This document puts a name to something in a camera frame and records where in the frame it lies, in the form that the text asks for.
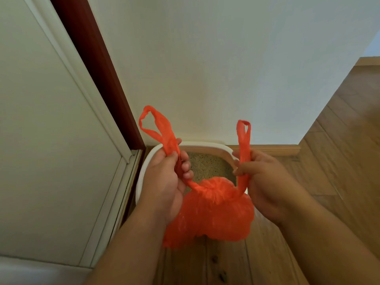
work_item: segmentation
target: tied plastic bag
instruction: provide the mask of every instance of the tied plastic bag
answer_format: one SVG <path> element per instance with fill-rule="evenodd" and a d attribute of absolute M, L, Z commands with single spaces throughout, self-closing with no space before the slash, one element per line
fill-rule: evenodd
<path fill-rule="evenodd" d="M 160 134 L 144 129 L 142 120 L 151 112 Z M 163 144 L 166 155 L 173 151 L 178 153 L 175 172 L 192 190 L 183 198 L 178 216 L 171 222 L 165 232 L 164 247 L 178 248 L 189 243 L 194 237 L 207 235 L 211 239 L 239 241 L 245 239 L 254 219 L 254 205 L 245 189 L 249 175 L 237 177 L 237 187 L 226 178 L 212 177 L 199 184 L 183 179 L 182 160 L 176 137 L 168 119 L 152 106 L 145 106 L 139 119 L 141 130 Z M 239 140 L 240 162 L 251 160 L 250 136 L 251 124 L 239 120 L 236 125 Z"/>

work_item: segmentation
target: person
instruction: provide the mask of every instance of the person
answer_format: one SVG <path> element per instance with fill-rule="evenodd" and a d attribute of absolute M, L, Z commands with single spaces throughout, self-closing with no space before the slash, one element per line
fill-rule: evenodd
<path fill-rule="evenodd" d="M 188 154 L 180 154 L 183 177 L 192 179 Z M 182 205 L 185 185 L 174 172 L 177 160 L 177 153 L 166 156 L 162 149 L 153 156 L 135 210 L 86 285 L 152 283 L 166 226 Z M 253 150 L 252 161 L 239 165 L 234 174 L 251 176 L 249 196 L 278 226 L 310 284 L 380 284 L 378 259 L 277 159 Z"/>

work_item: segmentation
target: red plastic bag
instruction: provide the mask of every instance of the red plastic bag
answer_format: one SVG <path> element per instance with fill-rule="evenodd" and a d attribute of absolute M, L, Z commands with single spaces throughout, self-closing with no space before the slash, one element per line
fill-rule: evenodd
<path fill-rule="evenodd" d="M 154 116 L 155 124 L 162 135 L 143 128 L 142 120 L 149 112 Z M 164 247 L 177 248 L 189 243 L 194 237 L 202 235 L 226 241 L 245 239 L 249 234 L 255 212 L 250 197 L 244 193 L 248 186 L 249 175 L 237 177 L 237 187 L 223 177 L 202 180 L 199 184 L 183 179 L 180 149 L 169 120 L 152 106 L 145 106 L 139 119 L 139 125 L 145 133 L 163 144 L 166 155 L 173 151 L 178 153 L 179 158 L 175 172 L 192 189 L 184 196 L 178 216 L 166 229 Z M 247 132 L 245 132 L 245 125 L 248 126 Z M 239 120 L 236 131 L 239 140 L 240 162 L 250 161 L 251 124 Z"/>

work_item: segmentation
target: forearm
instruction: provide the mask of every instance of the forearm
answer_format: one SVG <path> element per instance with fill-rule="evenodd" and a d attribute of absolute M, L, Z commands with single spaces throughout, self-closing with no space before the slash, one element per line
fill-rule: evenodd
<path fill-rule="evenodd" d="M 85 284 L 151 284 L 165 229 L 163 218 L 137 206 Z"/>
<path fill-rule="evenodd" d="M 311 284 L 380 284 L 380 263 L 338 218 L 311 196 L 280 230 Z"/>

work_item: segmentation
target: red wooden trim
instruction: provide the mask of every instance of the red wooden trim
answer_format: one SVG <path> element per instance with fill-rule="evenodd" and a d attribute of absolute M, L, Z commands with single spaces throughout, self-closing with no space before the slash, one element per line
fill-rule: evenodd
<path fill-rule="evenodd" d="M 145 149 L 87 0 L 50 0 L 130 149 Z"/>

